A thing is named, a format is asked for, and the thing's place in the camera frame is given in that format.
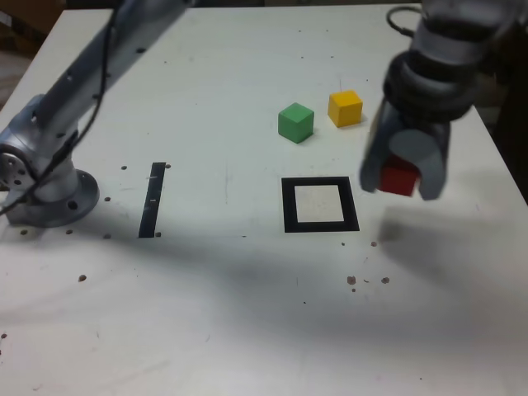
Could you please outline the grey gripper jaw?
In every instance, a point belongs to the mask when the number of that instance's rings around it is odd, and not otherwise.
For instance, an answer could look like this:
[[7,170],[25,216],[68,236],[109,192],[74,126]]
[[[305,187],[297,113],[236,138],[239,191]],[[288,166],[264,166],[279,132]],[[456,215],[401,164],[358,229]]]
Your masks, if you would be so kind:
[[389,150],[420,172],[418,190],[423,200],[436,200],[443,191],[449,147],[449,123],[414,122],[389,140]]
[[381,170],[391,154],[389,141],[398,131],[398,112],[383,99],[370,126],[361,161],[359,180],[363,191],[372,193],[378,189]]

